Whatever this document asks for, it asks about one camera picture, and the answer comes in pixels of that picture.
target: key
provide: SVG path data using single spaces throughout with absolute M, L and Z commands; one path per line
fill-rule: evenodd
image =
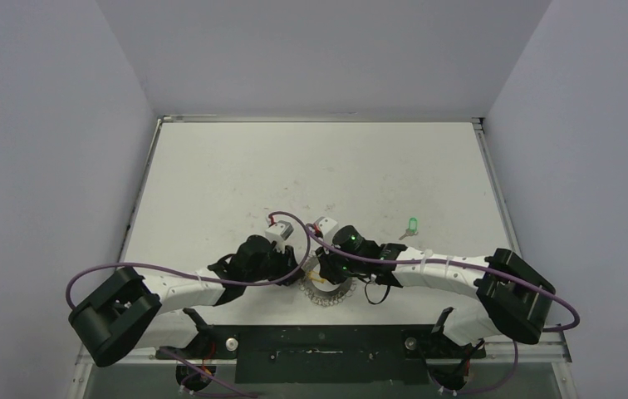
M 405 231 L 405 233 L 402 234 L 402 237 L 400 237 L 400 241 L 405 239 L 405 237 L 412 237 L 412 236 L 415 236 L 415 235 L 417 235 L 417 230 L 407 229 Z

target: robotic arm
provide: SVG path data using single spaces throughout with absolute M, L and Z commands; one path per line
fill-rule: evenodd
M 537 343 L 551 301 L 490 273 L 470 268 L 450 268 L 448 261 L 495 268 L 555 293 L 553 286 L 507 249 L 492 257 L 458 258 L 434 254 L 403 244 L 377 244 L 363 238 L 353 226 L 338 227 L 331 218 L 320 218 L 315 234 L 326 244 L 350 256 L 322 247 L 316 251 L 320 275 L 339 284 L 348 278 L 366 276 L 391 287 L 423 286 L 443 289 L 477 299 L 476 307 L 444 310 L 432 333 L 443 333 L 459 346 L 483 337 L 505 334 L 523 343 Z M 71 312 L 69 321 L 99 367 L 109 366 L 137 347 L 188 346 L 198 335 L 203 320 L 186 308 L 219 306 L 243 295 L 248 284 L 274 281 L 297 268 L 292 246 L 286 240 L 293 227 L 280 221 L 265 236 L 252 235 L 217 263 L 199 270 L 194 277 L 138 274 L 132 267 L 116 270 L 99 288 Z M 366 259 L 392 261 L 373 264 Z M 395 261 L 419 260 L 419 264 Z M 278 285 L 290 285 L 304 276 L 298 269 Z M 215 283 L 218 278 L 239 283 Z

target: screw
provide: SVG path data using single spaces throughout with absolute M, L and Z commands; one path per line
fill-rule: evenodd
M 229 352 L 233 352 L 238 349 L 238 340 L 236 338 L 229 338 L 226 340 L 226 349 Z
M 410 351 L 414 351 L 417 348 L 417 340 L 413 337 L 405 339 L 405 347 Z

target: purple cable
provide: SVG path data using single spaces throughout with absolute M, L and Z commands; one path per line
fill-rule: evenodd
M 100 264 L 99 266 L 94 266 L 93 268 L 88 268 L 86 270 L 82 270 L 76 276 L 72 277 L 70 279 L 69 283 L 67 283 L 67 287 L 65 289 L 65 300 L 67 301 L 67 305 L 69 305 L 69 307 L 71 309 L 74 309 L 76 307 L 75 304 L 71 300 L 71 288 L 76 283 L 76 280 L 80 279 L 82 276 L 85 276 L 85 275 L 87 275 L 89 273 L 93 273 L 93 272 L 98 271 L 98 270 L 104 270 L 104 269 L 107 269 L 107 268 L 124 268 L 124 267 L 148 268 L 150 270 L 157 270 L 159 272 L 174 274 L 175 276 L 180 276 L 182 278 L 189 278 L 189 279 L 192 279 L 192 280 L 206 281 L 208 283 L 221 283 L 221 284 L 228 284 L 228 285 L 239 285 L 239 286 L 243 286 L 243 287 L 262 287 L 262 286 L 265 286 L 265 285 L 273 285 L 273 284 L 281 283 L 282 281 L 285 281 L 288 278 L 290 278 L 291 276 L 293 276 L 300 268 L 302 268 L 302 266 L 304 265 L 304 262 L 307 260 L 307 256 L 309 256 L 309 249 L 311 249 L 311 247 L 312 247 L 312 241 L 311 241 L 310 236 L 309 236 L 309 234 L 307 232 L 306 225 L 304 225 L 304 222 L 302 222 L 302 220 L 299 219 L 294 214 L 290 214 L 289 212 L 276 211 L 276 212 L 272 212 L 269 216 L 275 216 L 275 215 L 279 215 L 279 214 L 281 214 L 283 216 L 287 216 L 288 218 L 292 218 L 295 222 L 297 222 L 302 227 L 302 229 L 304 230 L 305 236 L 307 238 L 307 249 L 304 251 L 304 256 L 302 257 L 302 260 L 299 262 L 299 264 L 290 273 L 287 273 L 287 274 L 285 274 L 284 276 L 282 276 L 282 277 L 280 277 L 278 279 L 275 279 L 273 281 L 263 281 L 263 282 L 260 282 L 260 283 L 245 283 L 243 281 L 222 280 L 220 278 L 210 278 L 210 277 L 199 277 L 196 274 L 189 274 L 189 273 L 185 273 L 185 272 L 180 272 L 179 270 L 166 268 L 164 266 L 158 266 L 156 264 L 140 264 L 140 263 L 136 263 L 136 262 L 116 262 L 116 263 L 112 263 L 112 264 Z
M 517 365 L 519 364 L 519 348 L 517 347 L 517 342 L 513 341 L 513 345 L 514 345 L 514 362 L 513 362 L 513 368 L 510 369 L 510 371 L 505 375 L 505 377 L 503 377 L 502 380 L 495 382 L 493 385 L 488 385 L 487 387 L 482 387 L 482 388 L 474 388 L 474 389 L 464 389 L 462 391 L 456 391 L 456 393 L 458 395 L 475 395 L 478 393 L 485 393 L 485 392 L 490 392 L 490 391 L 494 391 L 498 388 L 500 388 L 501 386 L 505 385 L 506 382 L 510 381 L 510 378 L 512 378 L 514 376 L 515 371 L 517 371 Z M 441 386 L 441 384 L 439 384 L 436 380 L 434 380 L 433 377 L 431 377 L 431 381 L 433 381 L 436 385 Z M 446 393 L 454 393 L 454 391 L 444 387 L 444 392 Z
M 238 394 L 239 397 L 253 397 L 253 398 L 257 398 L 258 397 L 258 394 L 241 391 L 240 389 L 234 387 L 233 385 L 229 384 L 228 382 L 219 380 L 218 378 L 208 374 L 207 372 L 205 372 L 201 368 L 196 367 L 194 364 L 190 363 L 187 359 L 181 357 L 177 353 L 172 353 L 172 352 L 168 351 L 167 349 L 165 349 L 163 347 L 161 347 L 159 349 L 159 351 L 164 353 L 165 355 L 167 355 L 169 357 L 172 357 L 174 360 L 184 364 L 185 366 L 191 368 L 192 370 L 196 371 L 198 374 L 201 374 L 202 376 L 206 376 L 209 380 L 211 380 L 213 382 L 216 382 L 220 386 L 222 386 L 224 388 L 227 388 L 227 389 L 230 389 L 231 391 L 235 392 L 235 393 L 202 393 L 202 394 L 199 394 L 198 392 L 195 392 L 194 394 L 197 395 L 197 396 L 203 396 L 203 397 L 235 397 L 234 394 Z
M 333 252 L 334 254 L 339 254 L 340 256 L 349 258 L 349 259 L 353 259 L 353 260 L 357 260 L 359 262 L 366 262 L 368 264 L 421 264 L 422 260 L 384 260 L 384 259 L 370 259 L 370 258 L 363 258 L 362 256 L 357 256 L 357 255 L 353 255 L 353 254 L 348 254 L 347 252 L 343 252 L 338 248 L 333 247 L 332 245 L 329 245 L 327 243 L 325 243 L 324 241 L 322 241 L 321 239 L 319 239 L 315 233 L 314 233 L 315 227 L 313 224 L 307 224 L 307 229 L 305 230 L 307 232 L 307 235 L 309 236 L 310 239 L 313 239 L 317 244 L 321 245 L 322 247 L 328 249 L 329 251 Z M 465 262 L 460 262 L 458 260 L 446 260 L 446 259 L 426 259 L 426 263 L 427 264 L 448 264 L 451 266 L 456 266 L 459 268 L 471 268 L 473 270 L 478 270 L 480 272 L 484 272 L 484 273 L 489 273 L 489 274 L 494 274 L 500 278 L 504 278 L 506 280 L 512 281 L 515 284 L 519 284 L 521 286 L 523 286 L 524 288 L 530 289 L 532 291 L 534 291 L 535 293 L 539 293 L 540 295 L 543 295 L 549 299 L 551 299 L 552 301 L 560 304 L 561 306 L 563 306 L 564 308 L 566 308 L 569 312 L 571 312 L 571 315 L 573 315 L 573 321 L 568 323 L 565 326 L 558 326 L 558 327 L 550 327 L 550 328 L 544 328 L 543 331 L 545 333 L 556 333 L 559 331 L 566 331 L 566 330 L 570 330 L 572 328 L 575 328 L 578 323 L 581 322 L 581 316 L 578 314 L 578 311 L 568 302 L 566 302 L 564 299 L 559 298 L 558 296 L 554 295 L 553 293 L 548 292 L 545 289 L 539 288 L 536 285 L 530 284 L 520 278 L 516 278 L 514 276 L 512 276 L 511 274 L 507 274 L 504 272 L 501 272 L 499 270 L 495 270 L 492 268 L 485 268 L 483 266 L 478 266 L 475 264 L 467 264 Z

